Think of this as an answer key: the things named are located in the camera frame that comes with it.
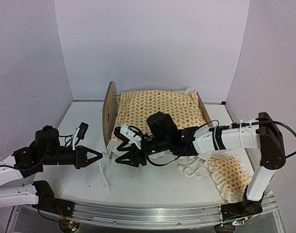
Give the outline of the wooden pet bed frame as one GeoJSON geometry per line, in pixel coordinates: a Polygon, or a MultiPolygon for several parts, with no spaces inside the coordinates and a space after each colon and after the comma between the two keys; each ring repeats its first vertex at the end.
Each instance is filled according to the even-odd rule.
{"type": "Polygon", "coordinates": [[[103,105],[105,155],[113,159],[121,154],[117,147],[122,142],[114,136],[115,127],[132,125],[151,135],[146,120],[157,112],[169,114],[179,129],[204,123],[212,126],[198,92],[192,88],[185,91],[130,91],[118,95],[115,83],[110,82],[103,105]]]}

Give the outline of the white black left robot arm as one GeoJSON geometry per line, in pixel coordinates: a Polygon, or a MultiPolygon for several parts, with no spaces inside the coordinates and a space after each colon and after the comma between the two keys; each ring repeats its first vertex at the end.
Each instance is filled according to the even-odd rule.
{"type": "Polygon", "coordinates": [[[2,188],[12,181],[43,172],[44,166],[73,165],[85,168],[103,154],[85,146],[62,146],[61,135],[53,126],[44,126],[35,133],[35,140],[28,147],[13,152],[0,161],[0,208],[30,204],[33,208],[60,216],[71,216],[74,202],[55,197],[47,181],[40,180],[15,188],[2,188]]]}

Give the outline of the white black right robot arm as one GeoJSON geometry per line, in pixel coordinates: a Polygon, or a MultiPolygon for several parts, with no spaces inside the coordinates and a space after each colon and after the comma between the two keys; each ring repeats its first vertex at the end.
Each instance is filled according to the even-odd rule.
{"type": "Polygon", "coordinates": [[[157,112],[147,118],[147,124],[151,135],[125,124],[115,128],[114,135],[122,141],[117,150],[124,152],[116,163],[133,167],[147,163],[157,166],[150,156],[167,150],[177,158],[231,149],[260,150],[260,165],[251,182],[243,188],[242,201],[221,206],[224,220],[261,213],[263,195],[274,173],[296,155],[295,131],[282,122],[273,121],[266,112],[260,112],[258,118],[248,122],[215,127],[205,123],[184,129],[178,129],[169,114],[157,112]]]}

